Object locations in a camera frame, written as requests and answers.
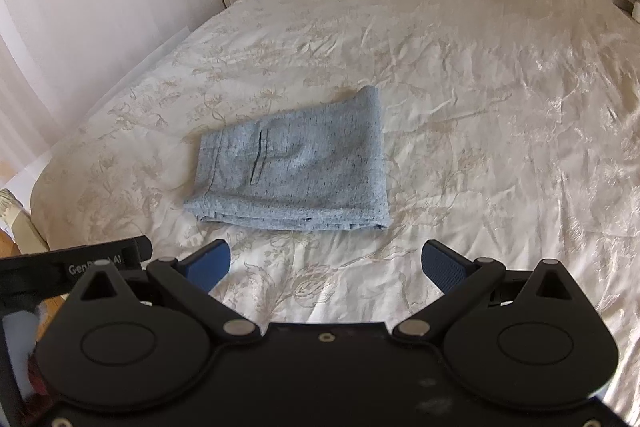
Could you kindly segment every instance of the floral pattern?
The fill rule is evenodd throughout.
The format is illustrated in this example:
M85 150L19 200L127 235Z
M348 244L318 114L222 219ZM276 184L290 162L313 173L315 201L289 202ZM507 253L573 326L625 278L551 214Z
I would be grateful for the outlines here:
M608 402L640 422L640 26L608 0L240 0L54 151L33 191L52 248L226 239L212 295L270 321L386 321L439 296L437 238L531 269L558 257L614 332ZM182 209L198 136L374 84L388 230L265 232Z

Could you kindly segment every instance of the folded gray-blue garment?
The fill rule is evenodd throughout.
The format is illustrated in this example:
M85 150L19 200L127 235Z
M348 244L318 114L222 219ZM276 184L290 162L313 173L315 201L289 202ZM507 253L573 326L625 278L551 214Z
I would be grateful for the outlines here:
M202 137L185 209L201 221L268 230L387 227L375 87Z

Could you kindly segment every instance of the cream satin bedspread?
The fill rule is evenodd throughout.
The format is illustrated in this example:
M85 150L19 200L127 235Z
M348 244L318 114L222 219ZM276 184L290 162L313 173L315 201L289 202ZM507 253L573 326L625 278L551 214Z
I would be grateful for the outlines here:
M65 139L33 191L52 248L221 237L213 295L269 321L386 321L439 295L437 238L513 269L558 257L620 346L608 403L640 424L640 26L608 0L241 0ZM198 135L381 91L388 230L262 232L182 210Z

